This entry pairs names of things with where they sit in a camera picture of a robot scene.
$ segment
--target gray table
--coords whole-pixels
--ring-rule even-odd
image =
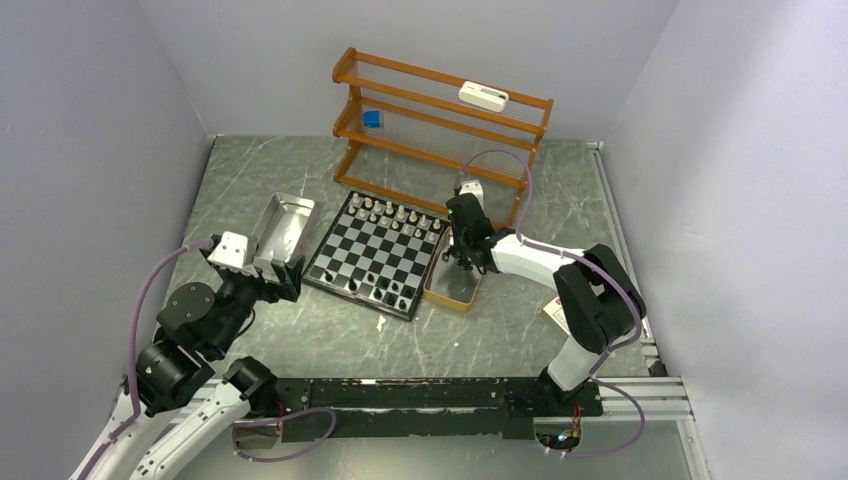
[[[250,233],[270,196],[284,192],[321,204],[307,243],[311,257],[350,190],[332,180],[345,146],[345,140],[332,137],[219,137],[186,241],[224,230]],[[582,143],[542,142],[525,233],[576,248],[613,245],[611,213],[595,168]],[[368,148],[359,153],[350,174],[434,202],[452,195],[454,180],[442,167]],[[514,190],[483,184],[487,213],[505,218]],[[188,281],[220,285],[197,254],[179,260],[171,289]],[[537,375],[565,340],[541,313],[554,295],[521,278],[488,275],[467,314],[422,302],[414,322],[389,318],[378,331],[378,312],[304,286],[297,304],[259,304],[256,324],[233,344],[228,358],[253,355],[281,377]],[[226,366],[215,365],[219,371]],[[600,374],[647,375],[639,346],[618,351]],[[593,424],[586,451],[615,445],[634,429],[627,422]],[[532,445],[492,436],[331,439],[305,457],[262,465],[233,457],[225,433],[179,478],[688,478],[673,424],[651,424],[646,437],[626,453],[592,461],[560,462],[545,458]],[[278,445],[258,454],[276,456],[302,447]]]
[[[230,230],[249,234],[271,195],[289,193],[319,204],[311,258],[350,191],[333,182],[346,141],[333,137],[218,137],[186,228],[186,242]],[[455,173],[444,167],[363,149],[349,172],[443,202]],[[610,215],[595,165],[578,142],[542,142],[533,168],[535,193],[524,232],[555,245],[612,245]],[[506,218],[515,191],[483,181],[487,214]],[[176,266],[170,288],[189,281],[220,285],[198,254]],[[255,325],[228,358],[252,355],[284,377],[450,377],[537,375],[559,351],[564,333],[541,313],[555,293],[529,280],[487,275],[462,314],[422,302],[416,320],[389,318],[304,286],[296,304],[257,304]],[[215,365],[219,371],[227,364]],[[617,352],[603,376],[647,375],[638,344]]]

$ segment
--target black square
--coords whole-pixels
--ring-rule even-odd
[[[321,267],[313,266],[311,270],[309,270],[309,276],[312,278],[321,278],[324,275],[324,269]]]
[[[419,277],[421,277],[421,276],[424,275],[424,269],[425,268],[426,267],[424,265],[421,265],[420,263],[416,263],[416,264],[412,265],[412,268],[409,269],[409,273],[411,273],[413,275],[418,275]]]
[[[342,268],[342,262],[338,260],[330,260],[330,263],[327,265],[327,270],[330,272],[338,272],[340,268]]]

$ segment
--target purple cable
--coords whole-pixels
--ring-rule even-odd
[[[623,348],[627,345],[630,345],[631,343],[636,342],[637,340],[639,340],[639,338],[641,338],[641,336],[642,336],[642,316],[639,314],[639,309],[638,309],[638,307],[636,307],[636,303],[633,301],[632,298],[630,298],[630,295],[627,294],[627,292],[624,290],[624,287],[622,287],[621,284],[616,282],[615,279],[612,278],[612,276],[610,276],[610,274],[608,274],[607,272],[604,271],[604,269],[602,269],[601,267],[599,267],[595,263],[585,259],[584,257],[582,257],[580,255],[575,255],[575,254],[573,254],[573,253],[571,253],[567,250],[564,250],[564,249],[560,249],[560,248],[556,248],[556,247],[553,247],[553,246],[550,246],[550,245],[545,245],[543,243],[535,242],[535,241],[530,240],[530,239],[528,239],[527,237],[525,237],[524,235],[521,234],[521,227],[524,224],[524,217],[527,215],[527,212],[530,210],[530,202],[533,200],[533,176],[530,174],[530,167],[527,165],[527,162],[518,158],[518,156],[516,154],[514,154],[514,153],[512,153],[508,150],[493,149],[493,150],[484,150],[484,151],[474,155],[473,157],[469,158],[468,161],[465,162],[465,164],[462,166],[462,168],[459,169],[459,172],[456,174],[456,180],[454,181],[454,189],[460,188],[460,182],[462,180],[462,175],[465,174],[465,170],[468,168],[469,165],[471,165],[471,163],[474,160],[476,160],[478,157],[480,157],[484,154],[495,153],[495,152],[506,153],[507,155],[511,155],[512,158],[515,159],[515,161],[517,161],[518,163],[521,164],[522,167],[524,167],[524,173],[527,175],[527,202],[524,204],[524,208],[521,209],[521,214],[518,216],[518,219],[515,222],[515,237],[518,239],[518,241],[522,245],[527,245],[528,247],[535,248],[536,250],[546,252],[546,253],[551,253],[551,254],[554,254],[554,255],[558,255],[560,257],[566,257],[566,258],[569,258],[569,259],[571,259],[571,260],[573,260],[577,263],[580,263],[581,265],[584,265],[589,270],[593,271],[599,277],[601,277],[607,283],[607,285],[611,286],[613,288],[613,290],[615,290],[615,292],[621,297],[621,299],[624,300],[624,304],[627,305],[627,310],[629,310],[630,314],[633,316],[633,335],[628,337],[623,342],[620,342],[616,345],[609,347],[600,356],[598,356],[598,359],[595,361],[595,363],[589,369],[589,375],[592,377],[592,380],[595,383],[597,383],[598,385],[603,385],[603,386],[605,386],[605,387],[607,387],[611,390],[615,390],[618,393],[622,394],[625,398],[630,400],[630,402],[633,404],[634,407],[636,407],[636,410],[639,412],[639,429],[636,431],[636,434],[633,435],[632,438],[630,438],[630,440],[622,443],[618,447],[610,448],[610,449],[607,449],[607,450],[601,450],[599,452],[590,452],[590,453],[584,453],[584,454],[569,454],[569,456],[575,457],[575,458],[591,458],[591,457],[600,457],[600,456],[610,455],[610,454],[613,454],[613,453],[620,452],[621,450],[624,450],[625,448],[629,447],[630,445],[633,445],[634,443],[636,443],[636,441],[639,440],[639,437],[641,437],[642,434],[645,432],[645,412],[642,411],[642,407],[639,405],[639,402],[637,402],[636,399],[633,398],[633,396],[631,396],[630,394],[626,393],[624,390],[622,390],[622,389],[620,389],[620,388],[618,388],[618,387],[616,387],[612,384],[598,380],[594,376],[594,374],[595,374],[595,372],[598,371],[599,368],[601,368],[601,365],[603,365],[603,363],[607,360],[607,358],[609,358],[610,353],[618,350],[619,348]]]
[[[592,377],[592,381],[597,383],[598,385],[600,385],[602,387],[606,387],[606,388],[609,388],[610,390],[614,390],[614,391],[620,393],[624,398],[630,400],[630,403],[632,403],[633,406],[636,407],[636,411],[639,412],[639,429],[636,430],[636,433],[632,437],[630,437],[630,439],[628,439],[626,442],[622,443],[621,445],[618,445],[618,446],[612,447],[612,448],[608,448],[606,450],[599,450],[597,452],[566,453],[566,457],[569,457],[569,458],[595,458],[595,457],[603,457],[605,455],[612,455],[613,453],[618,453],[618,452],[624,450],[625,448],[633,445],[634,443],[636,443],[639,440],[639,438],[642,436],[642,434],[645,433],[645,411],[642,410],[642,406],[639,405],[639,402],[637,402],[635,398],[633,398],[633,395],[630,395],[629,393],[625,392],[621,388],[618,388],[617,386],[615,386],[611,383],[604,382],[603,380],[598,380],[594,376]]]
[[[162,271],[169,263],[171,263],[174,259],[179,257],[180,255],[191,252],[194,250],[198,250],[203,247],[208,247],[211,245],[211,240],[201,240],[198,242],[190,243],[188,245],[183,245],[177,250],[174,250],[167,257],[163,258],[153,267],[153,270],[147,274],[147,277],[144,279],[144,282],[141,284],[141,289],[138,291],[138,296],[135,299],[135,305],[133,306],[133,318],[130,324],[130,346],[127,354],[127,385],[130,390],[130,401],[133,405],[133,414],[130,418],[121,422],[118,427],[113,430],[109,434],[109,440],[114,442],[118,439],[121,433],[124,432],[127,428],[130,427],[133,423],[135,423],[136,419],[141,416],[141,402],[138,398],[138,383],[135,372],[135,363],[138,361],[138,353],[136,351],[136,340],[138,337],[138,319],[141,315],[141,306],[144,303],[145,297],[147,297],[147,291],[150,290],[150,285],[153,284],[153,280],[156,278],[156,275]],[[94,469],[94,466],[97,465],[97,462],[100,461],[100,458],[106,453],[106,449],[109,448],[110,443],[103,443],[98,447],[98,449],[94,452],[91,458],[88,459],[88,462],[85,464],[85,467],[80,471],[79,477],[77,480],[85,480],[88,475],[91,473],[91,470]]]
[[[269,426],[273,426],[273,425],[282,425],[282,423],[287,421],[287,420],[293,420],[295,418],[302,417],[304,415],[309,415],[310,413],[327,413],[327,414],[329,414],[330,415],[330,427],[327,429],[327,431],[324,433],[324,435],[321,438],[319,438],[318,440],[315,440],[314,442],[312,442],[311,445],[304,448],[303,450],[300,450],[299,452],[296,452],[296,453],[292,453],[291,455],[285,455],[283,457],[276,457],[276,458],[254,457],[254,456],[248,455],[248,454],[242,452],[241,450],[239,450],[238,441],[236,440],[236,429],[255,428],[255,427],[269,427]],[[320,447],[330,437],[330,434],[333,433],[333,430],[335,430],[335,428],[336,428],[336,412],[334,412],[331,408],[329,408],[329,407],[307,408],[306,410],[301,410],[299,412],[291,413],[291,414],[286,415],[284,417],[275,418],[275,419],[271,419],[271,420],[255,420],[255,421],[252,421],[252,422],[244,422],[244,423],[233,424],[233,431],[232,431],[233,450],[235,451],[236,455],[238,455],[239,457],[241,457],[245,460],[250,460],[252,462],[258,462],[258,463],[285,462],[286,460],[291,460],[293,458],[297,458],[297,457],[300,457],[302,455],[306,455],[307,453],[311,452],[312,450],[315,450],[316,448]]]

